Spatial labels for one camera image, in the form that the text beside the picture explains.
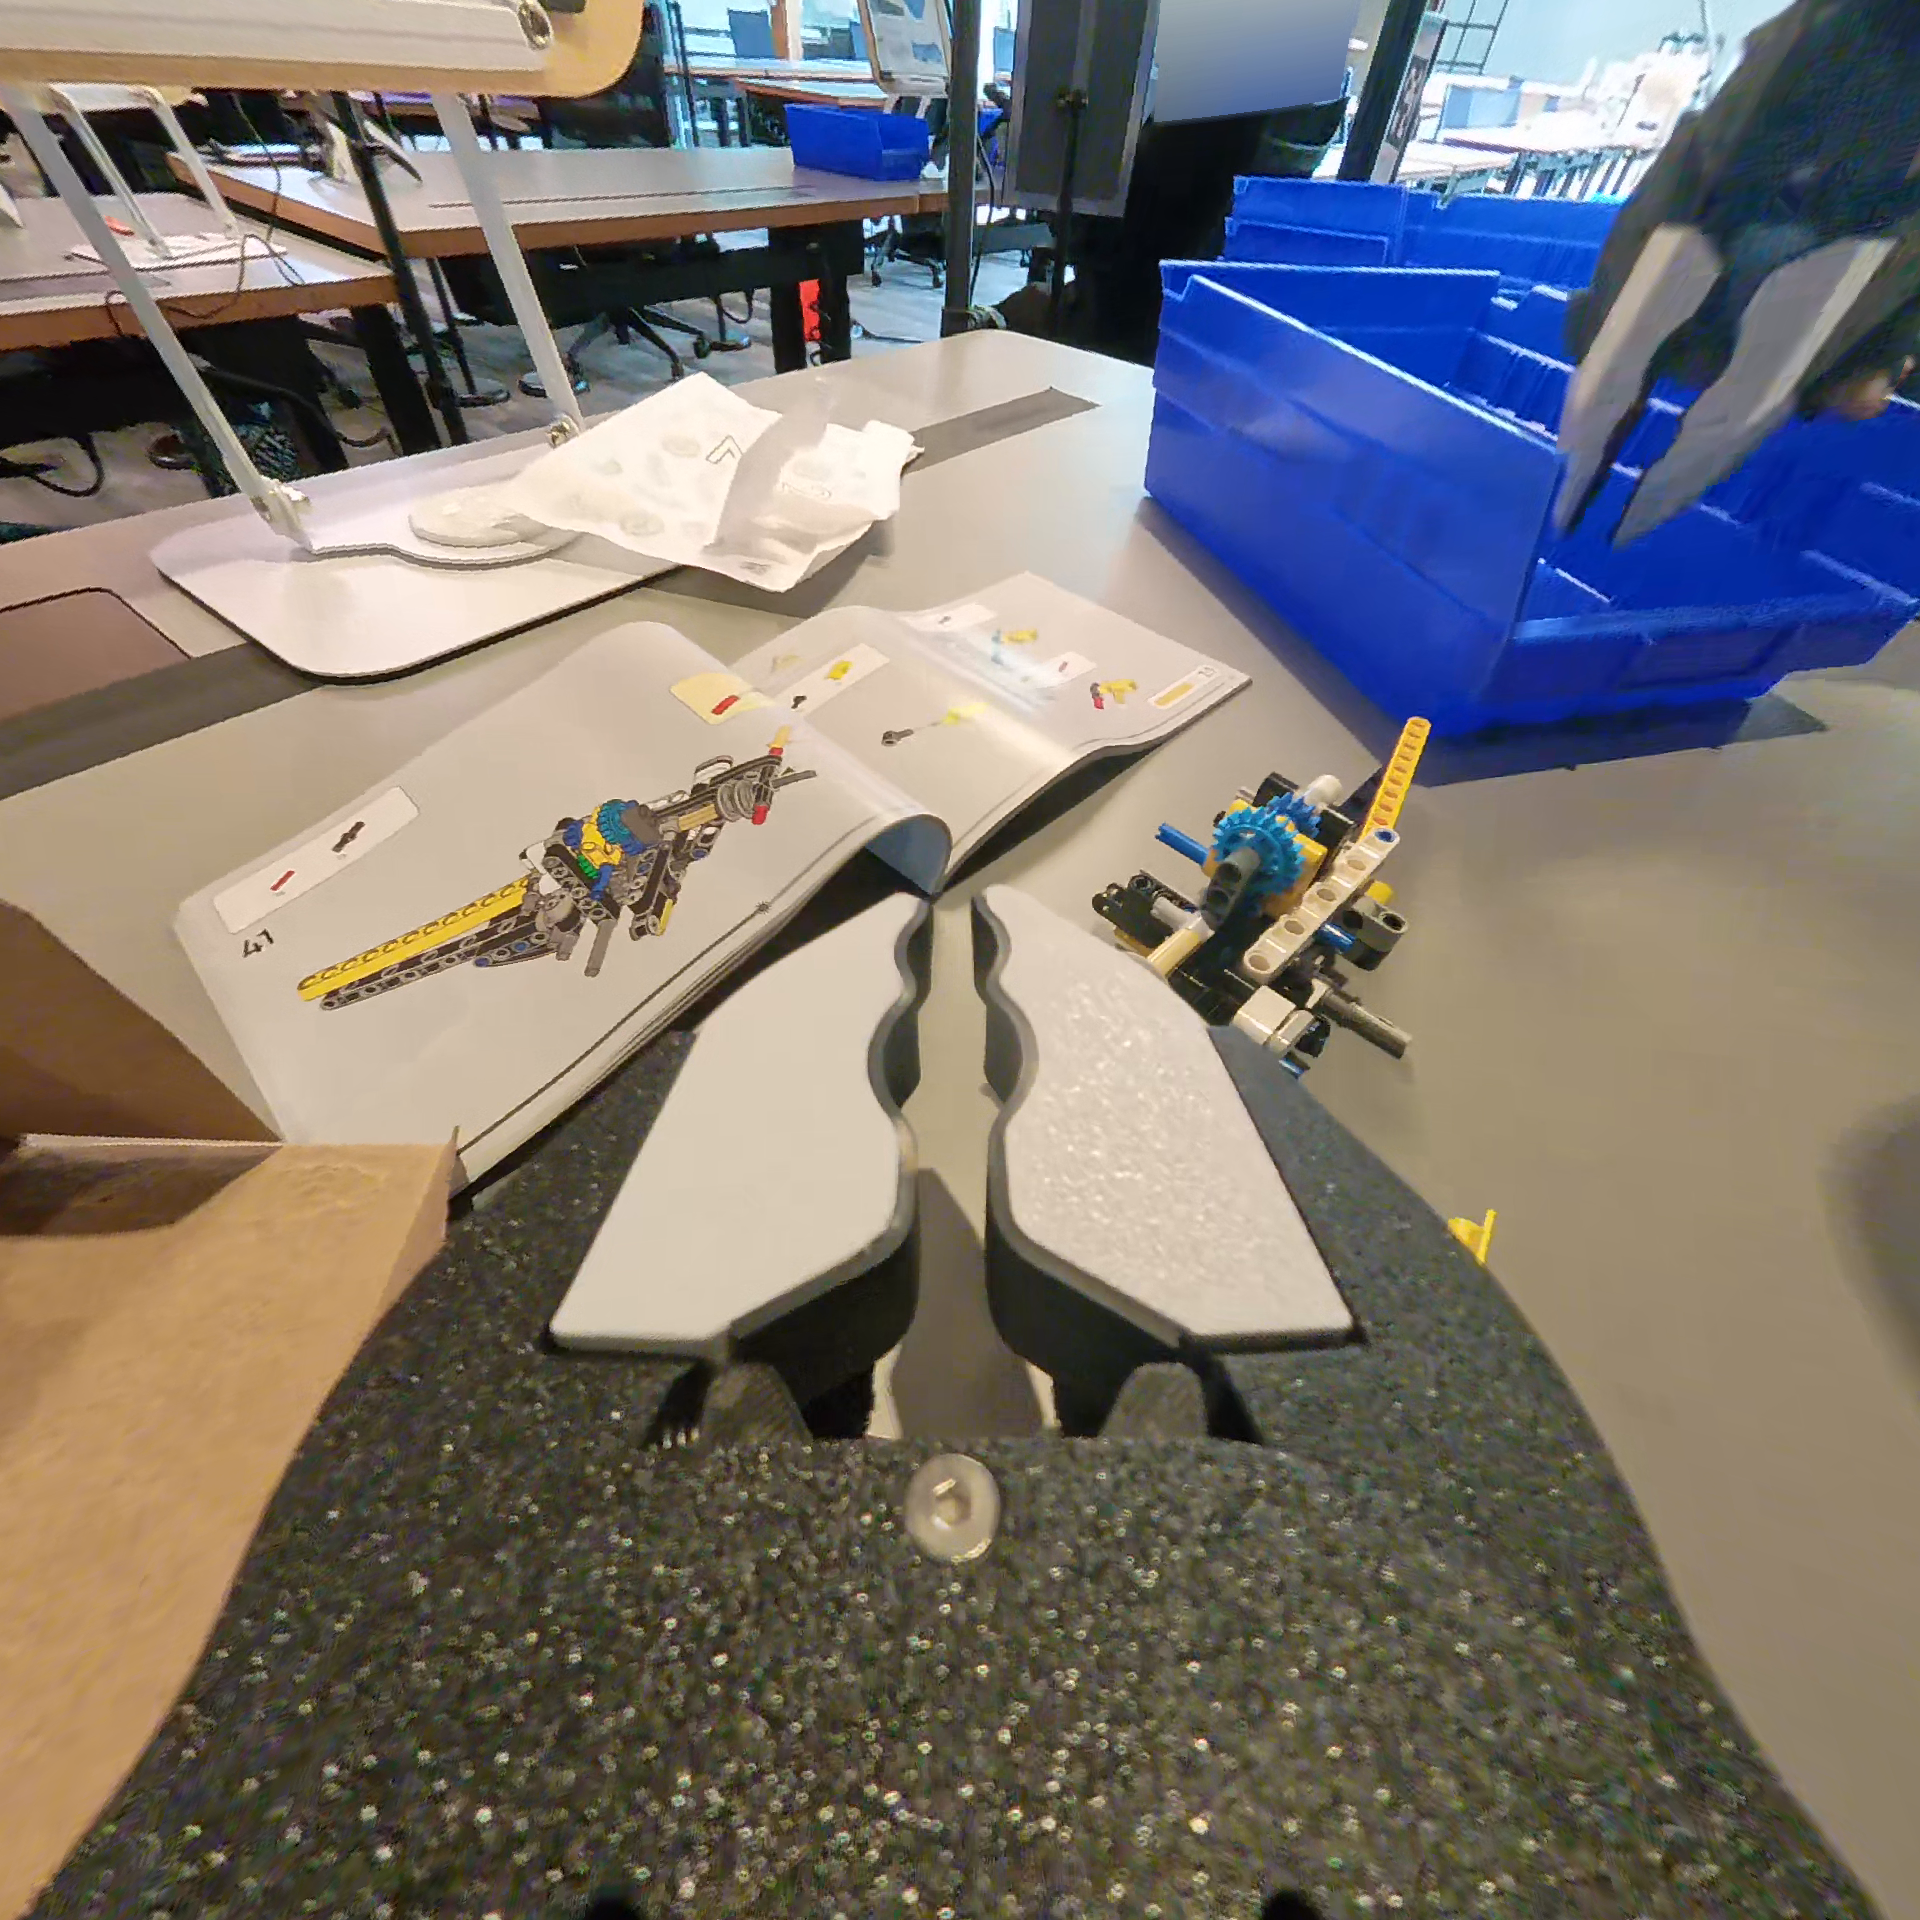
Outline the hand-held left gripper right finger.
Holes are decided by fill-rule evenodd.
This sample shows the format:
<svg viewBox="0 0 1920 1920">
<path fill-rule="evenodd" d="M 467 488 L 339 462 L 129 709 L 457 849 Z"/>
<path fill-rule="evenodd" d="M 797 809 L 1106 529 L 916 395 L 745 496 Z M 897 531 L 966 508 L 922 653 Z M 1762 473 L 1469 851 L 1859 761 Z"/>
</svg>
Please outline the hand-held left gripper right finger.
<svg viewBox="0 0 1920 1920">
<path fill-rule="evenodd" d="M 1346 1341 L 1353 1310 L 1220 1036 L 1018 888 L 972 906 L 1000 1098 L 990 1218 L 1014 1261 L 1164 1348 Z"/>
</svg>

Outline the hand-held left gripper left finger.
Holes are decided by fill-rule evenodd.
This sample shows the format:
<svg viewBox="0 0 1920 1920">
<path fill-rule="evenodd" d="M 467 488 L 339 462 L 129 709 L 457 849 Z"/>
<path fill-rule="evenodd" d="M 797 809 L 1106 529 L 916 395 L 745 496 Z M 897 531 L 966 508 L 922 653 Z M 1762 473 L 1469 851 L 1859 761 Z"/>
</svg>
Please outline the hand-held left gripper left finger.
<svg viewBox="0 0 1920 1920">
<path fill-rule="evenodd" d="M 548 1321 L 569 1353 L 728 1361 L 899 1264 L 916 1218 L 930 902 L 892 893 L 699 1027 Z"/>
</svg>

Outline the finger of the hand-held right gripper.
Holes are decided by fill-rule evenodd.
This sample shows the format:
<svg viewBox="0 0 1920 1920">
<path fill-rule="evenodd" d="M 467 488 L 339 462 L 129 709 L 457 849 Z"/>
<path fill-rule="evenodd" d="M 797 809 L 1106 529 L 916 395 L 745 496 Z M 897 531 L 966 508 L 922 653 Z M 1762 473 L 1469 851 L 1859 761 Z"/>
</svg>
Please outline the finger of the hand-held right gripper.
<svg viewBox="0 0 1920 1920">
<path fill-rule="evenodd" d="M 1652 392 L 1666 347 L 1692 328 L 1721 278 L 1707 234 L 1664 224 L 1650 234 L 1589 347 L 1569 377 L 1556 425 L 1564 464 L 1552 531 L 1571 536 L 1614 468 Z"/>
<path fill-rule="evenodd" d="M 1901 252 L 1894 235 L 1846 235 L 1760 282 L 1736 323 L 1721 373 L 1628 498 L 1616 546 L 1693 508 L 1787 421 L 1825 350 L 1866 312 L 1875 282 Z"/>
</svg>

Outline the partly built lego model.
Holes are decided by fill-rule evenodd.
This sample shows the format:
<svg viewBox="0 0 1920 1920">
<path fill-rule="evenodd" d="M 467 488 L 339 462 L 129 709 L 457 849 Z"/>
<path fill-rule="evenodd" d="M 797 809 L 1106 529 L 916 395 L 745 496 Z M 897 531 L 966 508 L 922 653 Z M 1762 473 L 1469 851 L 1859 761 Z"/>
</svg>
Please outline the partly built lego model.
<svg viewBox="0 0 1920 1920">
<path fill-rule="evenodd" d="M 1348 795 L 1331 774 L 1269 774 L 1244 786 L 1202 836 L 1158 828 L 1158 843 L 1194 865 L 1194 897 L 1139 872 L 1091 902 L 1118 947 L 1208 1025 L 1259 1042 L 1296 1074 L 1338 1030 L 1393 1060 L 1408 1054 L 1408 1034 L 1353 984 L 1381 970 L 1405 933 L 1381 878 L 1401 829 L 1345 846 Z"/>
</svg>

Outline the lego instruction booklet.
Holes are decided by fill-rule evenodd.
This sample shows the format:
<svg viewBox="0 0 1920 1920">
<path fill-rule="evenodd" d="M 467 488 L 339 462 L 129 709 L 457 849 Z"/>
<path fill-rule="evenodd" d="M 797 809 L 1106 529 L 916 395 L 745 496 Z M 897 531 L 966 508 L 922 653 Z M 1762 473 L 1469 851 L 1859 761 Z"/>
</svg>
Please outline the lego instruction booklet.
<svg viewBox="0 0 1920 1920">
<path fill-rule="evenodd" d="M 185 899 L 177 937 L 288 1146 L 508 1160 L 867 853 L 937 897 L 1236 667 L 1035 573 L 832 608 L 736 666 L 628 622 Z"/>
</svg>

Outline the yellow and black lego beams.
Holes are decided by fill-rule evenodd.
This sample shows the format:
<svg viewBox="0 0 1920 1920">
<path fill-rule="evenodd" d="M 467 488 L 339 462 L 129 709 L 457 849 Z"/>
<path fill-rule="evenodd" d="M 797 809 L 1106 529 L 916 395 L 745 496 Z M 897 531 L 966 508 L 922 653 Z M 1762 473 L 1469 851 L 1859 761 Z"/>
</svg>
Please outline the yellow and black lego beams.
<svg viewBox="0 0 1920 1920">
<path fill-rule="evenodd" d="M 1410 715 L 1401 726 L 1393 752 L 1342 803 L 1342 813 L 1348 820 L 1346 840 L 1342 842 L 1345 846 L 1379 836 L 1381 833 L 1387 836 L 1400 833 L 1401 813 L 1419 773 L 1428 738 L 1430 721 L 1425 715 Z"/>
</svg>

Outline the cardboard lego box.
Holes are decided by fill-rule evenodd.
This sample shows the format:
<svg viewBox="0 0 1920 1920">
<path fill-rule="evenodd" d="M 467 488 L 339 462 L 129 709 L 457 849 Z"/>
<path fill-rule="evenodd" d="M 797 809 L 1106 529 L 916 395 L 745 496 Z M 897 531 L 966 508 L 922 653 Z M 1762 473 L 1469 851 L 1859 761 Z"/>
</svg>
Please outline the cardboard lego box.
<svg viewBox="0 0 1920 1920">
<path fill-rule="evenodd" d="M 281 1140 L 5 902 L 5 1915 L 179 1704 L 305 1436 L 442 1249 L 454 1162 Z"/>
</svg>

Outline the blue storage bin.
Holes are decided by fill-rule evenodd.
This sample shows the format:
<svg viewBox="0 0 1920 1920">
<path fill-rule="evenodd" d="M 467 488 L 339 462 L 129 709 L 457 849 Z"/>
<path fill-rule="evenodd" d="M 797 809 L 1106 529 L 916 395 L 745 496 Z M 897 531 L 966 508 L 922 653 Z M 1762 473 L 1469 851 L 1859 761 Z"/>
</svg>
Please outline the blue storage bin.
<svg viewBox="0 0 1920 1920">
<path fill-rule="evenodd" d="M 788 104 L 784 128 L 797 169 L 873 182 L 912 182 L 930 158 L 930 131 L 909 113 Z"/>
<path fill-rule="evenodd" d="M 1421 185 L 1244 177 L 1222 258 L 1325 269 L 1493 273 L 1493 309 L 1587 286 L 1624 204 L 1437 194 Z"/>
<path fill-rule="evenodd" d="M 1662 385 L 1552 531 L 1569 296 L 1493 273 L 1168 261 L 1146 490 L 1360 694 L 1437 736 L 1752 702 L 1916 617 L 1916 405 L 1789 421 L 1689 513 L 1614 525 Z"/>
</svg>

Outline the grey partition panel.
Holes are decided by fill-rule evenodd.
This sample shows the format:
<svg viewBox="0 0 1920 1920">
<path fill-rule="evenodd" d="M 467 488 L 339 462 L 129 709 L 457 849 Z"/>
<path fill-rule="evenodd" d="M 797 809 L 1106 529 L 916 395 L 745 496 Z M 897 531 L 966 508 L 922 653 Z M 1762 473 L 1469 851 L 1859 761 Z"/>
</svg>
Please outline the grey partition panel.
<svg viewBox="0 0 1920 1920">
<path fill-rule="evenodd" d="M 1360 3 L 1158 3 L 1146 113 L 1177 125 L 1339 100 L 1357 20 Z"/>
</svg>

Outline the grey monitor on stand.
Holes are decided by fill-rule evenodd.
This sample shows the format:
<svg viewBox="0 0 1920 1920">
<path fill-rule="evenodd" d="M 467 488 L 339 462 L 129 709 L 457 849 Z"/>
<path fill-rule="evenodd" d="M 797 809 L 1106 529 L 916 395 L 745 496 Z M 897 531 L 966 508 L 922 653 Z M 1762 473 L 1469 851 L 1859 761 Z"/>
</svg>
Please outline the grey monitor on stand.
<svg viewBox="0 0 1920 1920">
<path fill-rule="evenodd" d="M 1137 168 L 1156 3 L 1020 3 L 1004 197 L 1118 219 Z"/>
</svg>

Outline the black pole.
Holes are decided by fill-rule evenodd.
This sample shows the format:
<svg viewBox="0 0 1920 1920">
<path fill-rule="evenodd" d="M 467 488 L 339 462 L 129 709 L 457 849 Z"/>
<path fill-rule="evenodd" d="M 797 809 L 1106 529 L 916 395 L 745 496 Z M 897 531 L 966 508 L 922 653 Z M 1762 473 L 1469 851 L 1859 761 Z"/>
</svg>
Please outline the black pole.
<svg viewBox="0 0 1920 1920">
<path fill-rule="evenodd" d="M 948 3 L 944 309 L 939 338 L 969 333 L 974 323 L 976 249 L 976 118 L 981 3 Z"/>
</svg>

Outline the white lamp stand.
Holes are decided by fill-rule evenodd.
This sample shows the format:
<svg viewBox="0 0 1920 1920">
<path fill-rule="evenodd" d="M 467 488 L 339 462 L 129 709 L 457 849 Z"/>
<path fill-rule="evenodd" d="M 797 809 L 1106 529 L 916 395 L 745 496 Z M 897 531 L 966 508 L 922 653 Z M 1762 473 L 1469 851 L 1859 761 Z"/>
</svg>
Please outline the white lamp stand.
<svg viewBox="0 0 1920 1920">
<path fill-rule="evenodd" d="M 659 577 L 669 565 L 588 536 L 547 531 L 502 509 L 501 490 L 533 460 L 494 454 L 462 488 L 395 478 L 366 494 L 313 498 L 264 476 L 142 269 L 60 148 L 40 100 L 67 90 L 5 88 L 5 110 L 75 214 L 160 361 L 221 452 L 248 500 L 196 536 L 154 552 L 157 571 L 284 666 L 321 681 L 384 681 L 470 651 Z M 547 428 L 548 450 L 588 429 L 572 395 Z"/>
</svg>

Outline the black office chair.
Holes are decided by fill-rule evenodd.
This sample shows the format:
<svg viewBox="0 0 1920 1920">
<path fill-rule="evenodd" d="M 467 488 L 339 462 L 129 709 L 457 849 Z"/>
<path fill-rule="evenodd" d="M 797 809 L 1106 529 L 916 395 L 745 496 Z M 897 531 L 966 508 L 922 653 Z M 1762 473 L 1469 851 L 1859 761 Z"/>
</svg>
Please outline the black office chair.
<svg viewBox="0 0 1920 1920">
<path fill-rule="evenodd" d="M 562 293 L 593 296 L 609 274 L 634 276 L 637 269 L 674 267 L 722 257 L 724 249 L 716 235 L 694 234 L 669 244 L 651 248 L 577 248 L 569 253 L 561 253 L 556 274 Z M 612 336 L 618 346 L 645 341 L 660 352 L 673 379 L 684 377 L 686 368 L 677 347 L 668 342 L 665 329 L 686 333 L 691 338 L 692 357 L 699 361 L 717 352 L 745 352 L 749 347 L 748 325 L 753 323 L 755 293 L 749 291 L 742 298 L 748 302 L 742 313 L 731 317 L 724 298 L 708 296 L 710 328 L 677 317 L 659 305 L 635 305 L 626 300 L 593 305 L 589 312 L 586 312 L 584 329 L 565 350 L 572 388 L 577 393 L 586 393 L 589 388 L 589 377 L 584 371 L 584 354 L 589 346 L 606 336 Z"/>
</svg>

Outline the brown-edged grey table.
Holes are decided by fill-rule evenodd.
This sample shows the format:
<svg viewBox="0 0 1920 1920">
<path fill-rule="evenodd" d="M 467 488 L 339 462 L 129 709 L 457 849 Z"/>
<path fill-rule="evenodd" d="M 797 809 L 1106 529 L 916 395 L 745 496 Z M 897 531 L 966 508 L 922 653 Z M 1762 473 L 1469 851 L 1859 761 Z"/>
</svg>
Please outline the brown-edged grey table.
<svg viewBox="0 0 1920 1920">
<path fill-rule="evenodd" d="M 322 405 L 318 317 L 350 317 L 344 342 L 368 360 L 374 395 L 406 452 L 442 446 L 403 346 L 394 269 L 306 234 L 241 218 L 242 253 L 179 258 L 145 273 L 181 347 L 230 421 L 273 416 L 300 473 L 345 467 Z M 60 198 L 26 198 L 5 227 L 3 449 L 89 441 L 117 428 L 181 425 L 193 410 L 108 267 L 83 253 Z"/>
<path fill-rule="evenodd" d="M 300 164 L 213 162 L 229 204 L 344 249 L 388 261 L 485 257 L 489 241 L 457 161 L 420 153 L 416 177 L 374 169 L 384 214 L 366 188 Z M 707 152 L 482 152 L 525 261 L 610 249 L 668 249 L 724 234 L 761 234 L 755 248 L 635 267 L 632 305 L 766 293 L 778 373 L 809 364 L 801 289 L 819 289 L 819 354 L 851 360 L 849 283 L 867 269 L 867 224 L 937 218 L 946 182 L 881 182 L 796 168 L 779 148 Z"/>
</svg>

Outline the wooden board with metal rail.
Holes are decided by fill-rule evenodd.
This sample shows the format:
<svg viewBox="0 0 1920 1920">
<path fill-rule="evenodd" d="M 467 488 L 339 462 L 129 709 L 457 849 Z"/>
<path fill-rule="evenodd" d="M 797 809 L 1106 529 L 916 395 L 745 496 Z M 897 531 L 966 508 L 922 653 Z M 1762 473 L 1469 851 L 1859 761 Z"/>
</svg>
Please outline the wooden board with metal rail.
<svg viewBox="0 0 1920 1920">
<path fill-rule="evenodd" d="M 642 3 L 5 3 L 3 80 L 581 98 Z"/>
</svg>

